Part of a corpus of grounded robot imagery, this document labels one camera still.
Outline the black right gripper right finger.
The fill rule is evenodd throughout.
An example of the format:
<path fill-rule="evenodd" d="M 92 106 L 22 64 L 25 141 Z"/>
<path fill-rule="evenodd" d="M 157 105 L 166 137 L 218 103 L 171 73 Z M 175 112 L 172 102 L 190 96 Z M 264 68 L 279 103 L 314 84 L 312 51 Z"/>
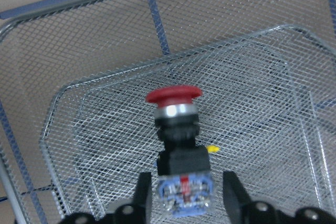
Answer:
<path fill-rule="evenodd" d="M 252 200 L 236 173 L 223 172 L 223 204 L 231 223 L 275 223 L 276 211 L 269 203 Z"/>

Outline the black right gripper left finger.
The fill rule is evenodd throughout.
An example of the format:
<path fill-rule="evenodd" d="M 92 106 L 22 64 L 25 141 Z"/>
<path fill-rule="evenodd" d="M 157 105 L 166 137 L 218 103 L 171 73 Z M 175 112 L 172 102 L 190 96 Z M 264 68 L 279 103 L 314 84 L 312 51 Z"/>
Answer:
<path fill-rule="evenodd" d="M 133 198 L 114 211 L 114 223 L 150 223 L 152 211 L 152 176 L 139 174 Z"/>

